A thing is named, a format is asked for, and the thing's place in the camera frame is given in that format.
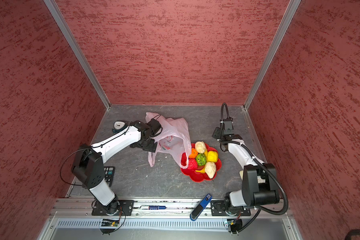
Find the yellow fake lemon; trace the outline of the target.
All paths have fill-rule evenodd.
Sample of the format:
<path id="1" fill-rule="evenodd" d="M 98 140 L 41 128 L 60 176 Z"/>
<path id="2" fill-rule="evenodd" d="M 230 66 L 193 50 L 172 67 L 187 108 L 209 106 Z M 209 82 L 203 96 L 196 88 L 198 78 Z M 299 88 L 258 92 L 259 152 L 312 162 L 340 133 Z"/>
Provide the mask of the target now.
<path id="1" fill-rule="evenodd" d="M 219 159 L 219 155 L 216 151 L 209 151 L 207 153 L 207 162 L 216 163 Z"/>

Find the pink plastic bag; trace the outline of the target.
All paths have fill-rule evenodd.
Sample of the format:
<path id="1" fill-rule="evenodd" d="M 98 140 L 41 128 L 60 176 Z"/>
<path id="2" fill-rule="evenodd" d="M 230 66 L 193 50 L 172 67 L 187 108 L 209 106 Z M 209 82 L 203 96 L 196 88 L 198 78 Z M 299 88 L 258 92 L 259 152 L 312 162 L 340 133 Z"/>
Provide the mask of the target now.
<path id="1" fill-rule="evenodd" d="M 162 131 L 153 139 L 157 144 L 154 152 L 149 152 L 148 162 L 151 167 L 155 165 L 157 153 L 170 154 L 178 166 L 187 169 L 189 165 L 188 157 L 192 152 L 189 126 L 184 118 L 172 119 L 165 118 L 157 113 L 146 113 L 146 121 L 157 120 Z"/>

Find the green fake apple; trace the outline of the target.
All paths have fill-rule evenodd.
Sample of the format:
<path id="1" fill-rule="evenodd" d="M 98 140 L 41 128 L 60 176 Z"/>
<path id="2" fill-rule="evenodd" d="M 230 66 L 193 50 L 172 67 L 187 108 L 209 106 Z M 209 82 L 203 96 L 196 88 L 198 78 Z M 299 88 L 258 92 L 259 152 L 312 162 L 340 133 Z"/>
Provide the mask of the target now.
<path id="1" fill-rule="evenodd" d="M 195 157 L 198 166 L 204 166 L 207 163 L 207 157 L 204 154 L 198 154 Z"/>

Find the orange fake tangerine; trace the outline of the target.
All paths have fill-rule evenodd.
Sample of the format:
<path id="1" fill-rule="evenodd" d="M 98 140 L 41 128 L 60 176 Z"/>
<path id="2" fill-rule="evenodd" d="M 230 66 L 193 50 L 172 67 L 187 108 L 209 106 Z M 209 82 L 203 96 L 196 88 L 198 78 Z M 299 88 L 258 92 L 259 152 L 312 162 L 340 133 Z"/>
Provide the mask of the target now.
<path id="1" fill-rule="evenodd" d="M 195 148 L 191 149 L 191 154 L 189 155 L 189 159 L 195 159 L 198 156 L 198 152 Z"/>

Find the beige fake fruit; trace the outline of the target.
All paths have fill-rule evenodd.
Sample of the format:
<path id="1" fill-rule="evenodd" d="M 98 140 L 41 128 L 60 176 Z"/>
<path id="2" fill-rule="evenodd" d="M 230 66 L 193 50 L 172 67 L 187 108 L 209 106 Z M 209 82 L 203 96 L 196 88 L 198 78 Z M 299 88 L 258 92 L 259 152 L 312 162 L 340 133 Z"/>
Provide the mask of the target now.
<path id="1" fill-rule="evenodd" d="M 214 162 L 207 162 L 204 167 L 204 171 L 209 179 L 213 179 L 217 171 L 216 164 Z"/>

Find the yellow fake banana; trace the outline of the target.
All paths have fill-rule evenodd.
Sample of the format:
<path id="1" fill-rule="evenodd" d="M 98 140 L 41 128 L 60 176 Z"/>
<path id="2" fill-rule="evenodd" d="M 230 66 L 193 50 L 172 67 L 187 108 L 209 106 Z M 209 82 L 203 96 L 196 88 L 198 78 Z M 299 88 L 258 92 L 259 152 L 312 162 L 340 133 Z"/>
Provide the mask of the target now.
<path id="1" fill-rule="evenodd" d="M 201 170 L 195 170 L 195 172 L 201 173 L 201 174 L 205 174 L 205 173 L 206 173 L 205 168 L 203 168 L 203 169 L 201 169 Z"/>

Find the red fake strawberry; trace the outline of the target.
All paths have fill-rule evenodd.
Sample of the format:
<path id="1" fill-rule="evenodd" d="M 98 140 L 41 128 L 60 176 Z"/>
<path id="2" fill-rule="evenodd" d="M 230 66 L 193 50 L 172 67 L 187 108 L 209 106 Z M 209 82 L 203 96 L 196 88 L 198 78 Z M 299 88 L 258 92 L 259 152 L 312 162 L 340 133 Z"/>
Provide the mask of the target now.
<path id="1" fill-rule="evenodd" d="M 188 170 L 196 170 L 199 167 L 195 159 L 189 159 Z"/>

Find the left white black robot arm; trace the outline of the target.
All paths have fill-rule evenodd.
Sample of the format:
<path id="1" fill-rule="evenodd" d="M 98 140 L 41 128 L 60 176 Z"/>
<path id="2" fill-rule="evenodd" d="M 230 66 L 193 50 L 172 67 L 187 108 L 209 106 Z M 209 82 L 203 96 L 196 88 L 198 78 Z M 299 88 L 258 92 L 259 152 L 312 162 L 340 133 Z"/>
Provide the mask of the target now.
<path id="1" fill-rule="evenodd" d="M 72 173 L 95 197 L 106 215 L 118 214 L 121 207 L 117 195 L 105 179 L 104 164 L 127 147 L 154 153 L 158 144 L 154 138 L 162 130 L 161 124 L 155 119 L 148 123 L 116 121 L 112 137 L 91 146 L 81 145 L 75 153 Z"/>

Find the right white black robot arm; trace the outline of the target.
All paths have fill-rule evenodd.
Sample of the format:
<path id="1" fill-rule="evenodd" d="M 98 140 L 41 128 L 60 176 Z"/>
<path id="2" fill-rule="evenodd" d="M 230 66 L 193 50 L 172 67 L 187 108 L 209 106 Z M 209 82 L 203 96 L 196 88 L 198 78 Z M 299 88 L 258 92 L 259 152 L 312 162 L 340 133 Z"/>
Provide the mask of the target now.
<path id="1" fill-rule="evenodd" d="M 233 120 L 220 120 L 220 126 L 213 133 L 223 151 L 232 154 L 242 167 L 242 184 L 238 191 L 226 194 L 226 208 L 254 208 L 277 204 L 280 188 L 276 183 L 277 172 L 272 164 L 266 164 L 245 145 L 239 135 L 234 134 Z"/>

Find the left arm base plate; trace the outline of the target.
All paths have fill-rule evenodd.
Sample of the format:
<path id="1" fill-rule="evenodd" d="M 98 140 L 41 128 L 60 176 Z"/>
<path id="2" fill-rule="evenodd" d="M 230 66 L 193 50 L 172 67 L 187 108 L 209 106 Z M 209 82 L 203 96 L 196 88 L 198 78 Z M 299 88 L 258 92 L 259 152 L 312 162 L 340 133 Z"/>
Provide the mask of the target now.
<path id="1" fill-rule="evenodd" d="M 134 207 L 135 201 L 133 200 L 119 200 L 118 207 L 113 214 L 108 214 L 104 206 L 97 200 L 94 200 L 92 203 L 92 216 L 109 216 L 116 217 L 120 214 L 125 214 L 130 216 Z"/>

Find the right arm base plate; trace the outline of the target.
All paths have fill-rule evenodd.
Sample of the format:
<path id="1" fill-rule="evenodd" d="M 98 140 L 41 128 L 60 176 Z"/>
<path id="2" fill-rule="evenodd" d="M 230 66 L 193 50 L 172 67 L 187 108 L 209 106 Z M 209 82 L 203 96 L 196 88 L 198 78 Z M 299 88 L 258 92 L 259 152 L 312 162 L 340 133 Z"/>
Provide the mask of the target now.
<path id="1" fill-rule="evenodd" d="M 249 209 L 244 209 L 244 207 L 229 207 L 225 201 L 222 200 L 212 200 L 211 201 L 211 212 L 212 216 L 225 216 L 225 217 L 238 217 L 251 216 L 251 211 Z"/>

